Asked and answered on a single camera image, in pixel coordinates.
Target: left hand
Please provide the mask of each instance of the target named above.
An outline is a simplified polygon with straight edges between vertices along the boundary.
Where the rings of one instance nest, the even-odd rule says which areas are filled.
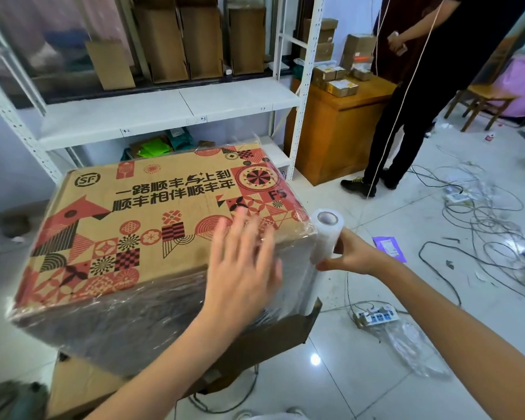
[[[274,229],[267,227],[255,255],[259,217],[239,207],[230,232],[222,218],[212,238],[203,318],[222,325],[232,339],[250,324],[282,282],[282,264],[274,259]]]
[[[401,38],[400,35],[397,35],[396,37],[389,38],[389,48],[393,53],[396,53],[399,51],[403,44],[405,43],[405,40]]]

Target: person in black clothes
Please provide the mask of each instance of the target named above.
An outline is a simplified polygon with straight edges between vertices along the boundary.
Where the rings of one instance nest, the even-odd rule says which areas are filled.
[[[427,35],[433,24],[418,69],[397,86],[381,114],[364,176],[342,180],[340,185],[364,197],[375,196],[379,178],[388,189],[396,189],[435,117],[457,91],[470,84],[524,11],[525,0],[442,0],[436,10],[390,39],[390,48],[397,51],[406,41]],[[399,152],[391,167],[384,169],[401,126],[404,137]]]

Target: black shoe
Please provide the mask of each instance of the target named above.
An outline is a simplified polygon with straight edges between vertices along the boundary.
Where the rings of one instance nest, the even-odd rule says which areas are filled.
[[[340,185],[348,191],[361,193],[364,197],[375,197],[375,186],[364,183],[363,178],[361,177],[358,177],[355,180],[342,180]]]
[[[389,181],[389,168],[383,169],[379,173],[379,178],[381,178],[381,181],[383,181],[383,184],[389,190],[395,190],[399,185],[399,183],[393,183],[392,181]]]

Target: person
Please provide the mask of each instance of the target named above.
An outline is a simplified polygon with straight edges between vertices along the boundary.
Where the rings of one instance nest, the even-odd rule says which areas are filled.
[[[185,332],[140,374],[101,404],[88,420],[161,420],[178,399],[250,324],[281,284],[274,230],[267,228],[255,255],[259,219],[238,208],[226,235],[220,221],[212,239],[204,305]],[[493,419],[525,420],[525,356],[430,287],[409,268],[371,247],[349,229],[339,258],[317,265],[369,274],[383,282],[427,334],[455,375]],[[244,413],[241,418],[249,418]],[[302,411],[263,416],[292,420]]]
[[[389,38],[390,48],[397,52],[405,42],[432,30],[418,66],[409,70],[381,114],[364,176],[342,180],[340,185],[366,198],[376,195],[379,179],[387,189],[396,189],[435,117],[458,90],[471,83],[524,11],[525,0],[442,0],[418,23]],[[401,126],[404,137],[399,152],[391,167],[384,169]]]

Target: wooden cabinet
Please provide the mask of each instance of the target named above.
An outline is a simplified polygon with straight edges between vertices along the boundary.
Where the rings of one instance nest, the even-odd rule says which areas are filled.
[[[310,85],[295,167],[313,185],[365,169],[375,126],[395,85],[382,78],[357,81],[355,96],[335,97]],[[292,91],[300,85],[292,79]],[[284,152],[290,154],[295,111],[286,122]]]

